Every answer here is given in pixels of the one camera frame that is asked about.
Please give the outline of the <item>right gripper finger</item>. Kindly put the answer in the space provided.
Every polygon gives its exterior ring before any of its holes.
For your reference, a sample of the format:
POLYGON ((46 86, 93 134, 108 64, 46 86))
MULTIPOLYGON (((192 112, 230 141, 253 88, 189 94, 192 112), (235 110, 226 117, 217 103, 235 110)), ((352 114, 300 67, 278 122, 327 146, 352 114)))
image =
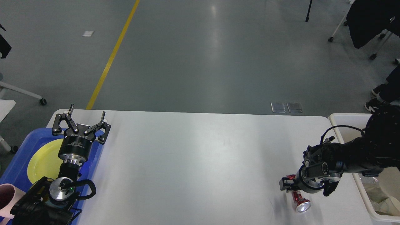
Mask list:
POLYGON ((324 181, 323 184, 324 184, 323 195, 328 197, 332 192, 336 190, 339 181, 336 182, 324 181))
POLYGON ((295 178, 288 178, 288 177, 283 177, 279 181, 279 188, 280 191, 298 191, 301 190, 299 187, 299 182, 295 178))

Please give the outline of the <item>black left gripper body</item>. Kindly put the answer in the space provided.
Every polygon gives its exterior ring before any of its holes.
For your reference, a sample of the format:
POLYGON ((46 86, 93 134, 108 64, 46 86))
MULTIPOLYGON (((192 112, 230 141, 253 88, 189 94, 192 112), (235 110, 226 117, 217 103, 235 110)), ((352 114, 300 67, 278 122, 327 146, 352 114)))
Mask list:
POLYGON ((85 163, 90 155, 93 141, 96 139, 94 132, 85 133, 91 128, 88 125, 77 125, 78 133, 68 128, 64 131, 64 139, 61 143, 58 157, 64 162, 75 160, 75 164, 85 163))

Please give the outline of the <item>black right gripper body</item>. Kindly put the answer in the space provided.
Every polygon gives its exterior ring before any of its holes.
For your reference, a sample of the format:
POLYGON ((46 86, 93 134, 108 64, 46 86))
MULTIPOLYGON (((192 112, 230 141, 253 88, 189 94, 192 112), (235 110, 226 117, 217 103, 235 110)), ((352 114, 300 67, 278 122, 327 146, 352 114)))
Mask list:
POLYGON ((340 181, 341 173, 331 172, 327 164, 302 165, 297 173, 301 190, 307 193, 317 193, 324 190, 324 181, 340 181))

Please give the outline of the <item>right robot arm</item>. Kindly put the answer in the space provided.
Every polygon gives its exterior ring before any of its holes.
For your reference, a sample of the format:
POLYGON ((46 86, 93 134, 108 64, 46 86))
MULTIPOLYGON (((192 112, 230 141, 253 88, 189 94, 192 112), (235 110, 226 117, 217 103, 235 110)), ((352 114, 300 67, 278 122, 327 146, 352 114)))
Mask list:
POLYGON ((399 106, 390 104, 375 111, 360 133, 360 137, 344 144, 322 136, 319 144, 303 152, 304 161, 294 178, 281 178, 280 190, 322 190, 324 196, 329 196, 344 173, 377 177, 384 168, 399 168, 399 106))

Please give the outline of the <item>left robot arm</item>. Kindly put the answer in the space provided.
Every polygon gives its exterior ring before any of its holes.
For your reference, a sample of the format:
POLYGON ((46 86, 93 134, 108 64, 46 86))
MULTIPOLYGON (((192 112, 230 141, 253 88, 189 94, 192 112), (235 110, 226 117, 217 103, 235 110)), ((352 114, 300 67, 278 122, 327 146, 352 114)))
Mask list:
POLYGON ((82 212, 75 207, 77 201, 96 195, 96 186, 88 170, 94 165, 93 144, 105 144, 111 125, 107 124, 105 112, 100 121, 92 126, 74 122, 74 105, 65 113, 55 116, 51 129, 53 136, 61 141, 57 150, 55 178, 42 176, 11 208, 13 225, 70 225, 82 212))

